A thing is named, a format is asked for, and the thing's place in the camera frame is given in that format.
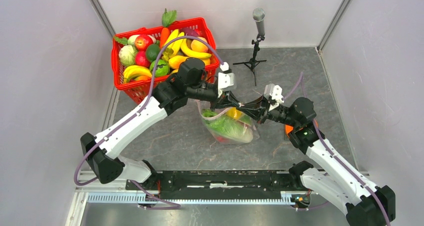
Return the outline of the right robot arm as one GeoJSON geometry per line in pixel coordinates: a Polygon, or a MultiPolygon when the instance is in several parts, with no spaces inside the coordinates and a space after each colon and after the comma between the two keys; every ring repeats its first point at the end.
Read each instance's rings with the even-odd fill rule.
{"type": "Polygon", "coordinates": [[[295,190],[310,189],[337,207],[351,226],[389,226],[396,217],[396,195],[387,185],[378,186],[345,160],[318,129],[314,103],[297,98],[291,106],[276,104],[264,97],[236,108],[263,123],[271,120],[291,126],[291,144],[321,166],[302,161],[289,172],[289,185],[295,190]]]}

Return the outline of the yellow toy bell pepper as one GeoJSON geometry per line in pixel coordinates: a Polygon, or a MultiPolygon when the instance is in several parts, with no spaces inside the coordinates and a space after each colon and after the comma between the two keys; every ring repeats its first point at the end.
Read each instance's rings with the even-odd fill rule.
{"type": "Polygon", "coordinates": [[[240,120],[244,113],[240,110],[236,109],[235,107],[230,107],[228,111],[225,113],[228,117],[234,119],[234,120],[240,120]]]}

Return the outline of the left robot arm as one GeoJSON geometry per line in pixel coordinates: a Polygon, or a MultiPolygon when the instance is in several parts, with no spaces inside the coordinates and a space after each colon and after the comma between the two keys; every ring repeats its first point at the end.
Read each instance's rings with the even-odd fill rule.
{"type": "Polygon", "coordinates": [[[220,64],[215,83],[203,81],[204,69],[203,61],[190,57],[117,123],[96,135],[86,133],[80,138],[84,159],[101,184],[121,178],[134,180],[145,190],[156,186],[157,176],[147,162],[128,159],[121,152],[149,127],[184,107],[188,99],[215,104],[223,99],[225,90],[236,86],[227,62],[220,64]]]}

